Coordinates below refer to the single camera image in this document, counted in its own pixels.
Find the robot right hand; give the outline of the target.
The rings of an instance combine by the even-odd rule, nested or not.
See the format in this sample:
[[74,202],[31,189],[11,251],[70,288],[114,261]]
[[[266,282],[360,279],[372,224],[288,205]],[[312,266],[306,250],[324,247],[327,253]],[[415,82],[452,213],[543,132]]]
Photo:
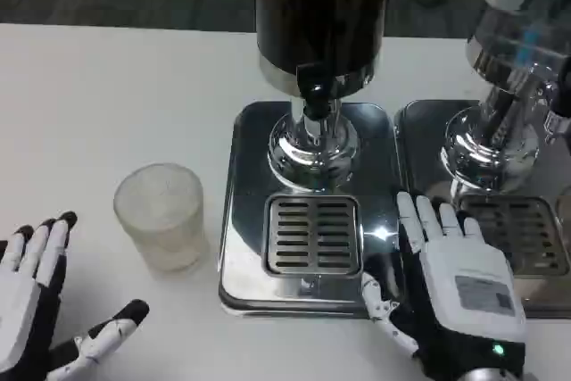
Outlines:
[[450,203],[400,190],[404,298],[389,295],[369,259],[361,296],[369,319],[431,380],[520,380],[526,315],[504,252]]

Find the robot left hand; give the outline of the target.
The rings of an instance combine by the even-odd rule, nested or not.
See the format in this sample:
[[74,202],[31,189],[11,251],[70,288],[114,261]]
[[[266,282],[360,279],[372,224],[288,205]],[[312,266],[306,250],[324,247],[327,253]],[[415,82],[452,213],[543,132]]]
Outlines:
[[52,344],[77,220],[66,211],[36,228],[23,225],[1,243],[3,380],[84,380],[149,314],[148,303],[135,299],[85,334]]

